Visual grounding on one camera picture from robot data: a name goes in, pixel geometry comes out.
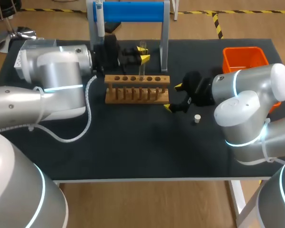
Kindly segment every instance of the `white cable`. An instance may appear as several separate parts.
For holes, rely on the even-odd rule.
[[[85,133],[87,132],[87,130],[90,128],[90,125],[91,125],[91,122],[92,122],[92,111],[91,111],[91,107],[90,107],[90,102],[89,102],[89,88],[90,88],[90,85],[92,82],[94,82],[94,80],[97,79],[96,76],[93,76],[87,83],[86,85],[86,88],[85,88],[85,103],[86,103],[86,109],[87,109],[87,124],[84,128],[84,130],[78,135],[76,136],[75,138],[72,138],[72,139],[62,139],[60,138],[59,136],[57,136],[56,134],[54,134],[51,130],[49,130],[48,128],[40,125],[40,124],[22,124],[22,125],[18,125],[18,126],[13,126],[13,127],[7,127],[7,128],[3,128],[3,129],[0,129],[0,132],[3,132],[3,131],[8,131],[8,130],[12,130],[12,129],[16,129],[16,128],[21,128],[21,127],[28,127],[28,129],[31,131],[33,130],[35,127],[36,128],[39,128],[43,131],[45,131],[46,133],[48,133],[49,135],[51,135],[54,139],[56,139],[57,141],[60,141],[62,143],[71,143],[71,142],[74,142],[78,139],[80,139],[82,136],[85,135]]]
[[[268,123],[270,122],[270,119],[267,118],[265,119],[265,124],[267,125]],[[261,137],[261,143],[262,143],[262,151],[263,151],[263,155],[264,155],[264,158],[267,162],[269,163],[273,163],[273,162],[277,162],[277,163],[280,163],[280,164],[285,164],[285,161],[279,159],[279,158],[269,158],[268,157],[268,154],[267,154],[267,150],[266,150],[266,145],[265,145],[265,135],[266,134],[263,134],[262,137]]]

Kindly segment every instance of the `wooden floor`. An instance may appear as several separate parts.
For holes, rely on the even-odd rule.
[[[23,8],[85,10],[85,0],[56,3],[22,0]],[[285,10],[285,0],[180,0],[180,11]],[[285,14],[219,14],[224,38],[271,38],[285,63]],[[14,26],[27,26],[39,37],[88,40],[85,15],[22,12]],[[4,30],[0,22],[0,31]],[[160,24],[123,23],[118,39],[159,39]],[[170,39],[217,39],[212,17],[179,15],[170,23]],[[0,68],[5,58],[0,53]],[[246,200],[257,181],[242,181]],[[234,228],[233,210],[223,181],[66,184],[68,228]]]

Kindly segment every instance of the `table leg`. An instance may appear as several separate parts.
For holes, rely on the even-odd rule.
[[[265,181],[258,187],[249,202],[245,203],[241,182],[238,180],[229,180],[231,197],[236,213],[237,228],[249,228],[249,225],[257,219],[257,197]]]

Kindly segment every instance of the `test tube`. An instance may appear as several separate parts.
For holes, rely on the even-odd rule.
[[[140,41],[139,42],[139,47],[146,49],[147,48],[147,42],[146,41]],[[139,75],[139,80],[143,81],[144,80],[144,70],[145,70],[145,64],[142,64],[139,66],[138,70],[138,75]]]

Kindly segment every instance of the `blue roller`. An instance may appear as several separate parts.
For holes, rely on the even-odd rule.
[[[104,3],[105,22],[163,22],[163,2],[109,2]],[[94,21],[96,7],[93,2]]]

